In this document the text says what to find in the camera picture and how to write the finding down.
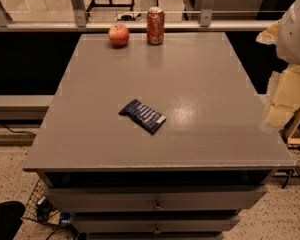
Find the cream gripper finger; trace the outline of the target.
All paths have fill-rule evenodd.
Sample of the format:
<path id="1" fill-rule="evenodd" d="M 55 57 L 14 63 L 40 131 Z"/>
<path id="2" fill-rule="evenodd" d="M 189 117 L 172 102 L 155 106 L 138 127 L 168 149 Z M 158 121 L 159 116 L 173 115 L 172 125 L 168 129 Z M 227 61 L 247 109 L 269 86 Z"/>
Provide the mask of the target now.
<path id="1" fill-rule="evenodd" d="M 275 45 L 280 21 L 276 21 L 256 37 L 256 41 L 265 45 Z"/>
<path id="2" fill-rule="evenodd" d="M 283 128 L 300 108 L 300 65 L 289 64 L 282 72 L 273 72 L 268 81 L 263 123 Z"/>

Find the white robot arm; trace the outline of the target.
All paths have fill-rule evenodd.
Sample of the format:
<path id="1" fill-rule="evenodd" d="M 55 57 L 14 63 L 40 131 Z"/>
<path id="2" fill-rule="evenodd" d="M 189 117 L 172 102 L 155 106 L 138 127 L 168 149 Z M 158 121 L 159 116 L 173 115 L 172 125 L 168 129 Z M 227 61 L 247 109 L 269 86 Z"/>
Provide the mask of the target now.
<path id="1" fill-rule="evenodd" d="M 256 41 L 275 45 L 277 57 L 288 63 L 282 73 L 274 73 L 268 83 L 270 96 L 263 123 L 284 127 L 300 108 L 300 0 L 290 6 L 280 20 L 260 32 Z"/>

